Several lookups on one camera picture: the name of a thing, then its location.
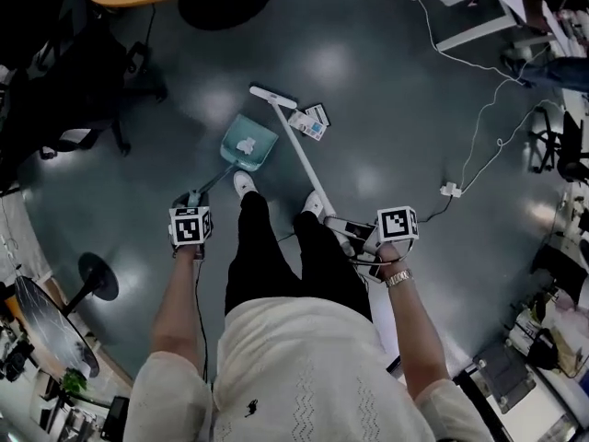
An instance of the hand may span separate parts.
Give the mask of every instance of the hand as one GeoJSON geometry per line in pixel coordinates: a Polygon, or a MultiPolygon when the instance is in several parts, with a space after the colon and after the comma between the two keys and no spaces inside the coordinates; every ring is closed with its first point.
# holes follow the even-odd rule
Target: hand
{"type": "Polygon", "coordinates": [[[198,255],[201,244],[190,244],[189,246],[181,246],[176,250],[176,257],[184,257],[194,260],[198,255]]]}
{"type": "MultiPolygon", "coordinates": [[[[385,242],[382,246],[380,246],[380,248],[376,251],[376,255],[382,262],[392,262],[401,256],[395,246],[393,246],[390,242],[385,242]]],[[[387,280],[395,273],[402,272],[408,268],[409,267],[405,261],[394,262],[390,265],[382,265],[378,270],[378,278],[381,280],[387,280]]]]}

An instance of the wristwatch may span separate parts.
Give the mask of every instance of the wristwatch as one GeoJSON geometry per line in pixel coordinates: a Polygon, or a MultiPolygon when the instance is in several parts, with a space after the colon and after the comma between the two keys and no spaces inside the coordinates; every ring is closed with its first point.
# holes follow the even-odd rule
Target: wristwatch
{"type": "Polygon", "coordinates": [[[387,288],[390,288],[391,286],[398,285],[405,280],[410,280],[411,278],[413,278],[413,273],[411,273],[410,269],[406,269],[388,277],[388,279],[385,280],[385,285],[387,288]]]}

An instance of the power adapter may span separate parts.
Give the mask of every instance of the power adapter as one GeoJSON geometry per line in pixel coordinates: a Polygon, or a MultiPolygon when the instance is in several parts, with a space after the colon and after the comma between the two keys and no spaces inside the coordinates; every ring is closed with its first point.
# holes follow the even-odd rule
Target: power adapter
{"type": "Polygon", "coordinates": [[[452,181],[449,181],[446,185],[444,185],[440,189],[440,193],[443,196],[452,196],[454,198],[460,198],[462,196],[462,190],[460,190],[458,186],[452,181]]]}

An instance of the white sneaker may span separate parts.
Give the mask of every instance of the white sneaker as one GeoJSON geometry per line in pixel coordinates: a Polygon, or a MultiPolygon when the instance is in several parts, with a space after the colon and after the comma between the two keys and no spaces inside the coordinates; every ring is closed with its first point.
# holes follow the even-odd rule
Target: white sneaker
{"type": "Polygon", "coordinates": [[[310,211],[317,218],[319,218],[319,215],[323,211],[323,203],[319,198],[319,194],[315,190],[306,197],[305,207],[301,213],[304,213],[305,211],[310,211]]]}
{"type": "Polygon", "coordinates": [[[246,195],[247,192],[257,192],[256,185],[254,184],[254,180],[244,172],[243,170],[238,170],[235,175],[233,176],[233,184],[236,187],[237,194],[239,195],[239,199],[242,200],[243,197],[246,195]]]}

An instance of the white shirt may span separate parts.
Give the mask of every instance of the white shirt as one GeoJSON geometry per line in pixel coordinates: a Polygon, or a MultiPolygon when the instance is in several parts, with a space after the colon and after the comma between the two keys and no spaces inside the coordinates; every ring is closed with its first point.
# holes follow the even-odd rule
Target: white shirt
{"type": "MultiPolygon", "coordinates": [[[[492,440],[452,381],[414,403],[387,371],[375,326],[337,303],[255,299],[225,319],[214,383],[213,440],[492,440]]],[[[133,386],[125,442],[208,434],[212,394],[186,359],[150,355],[133,386]]]]}

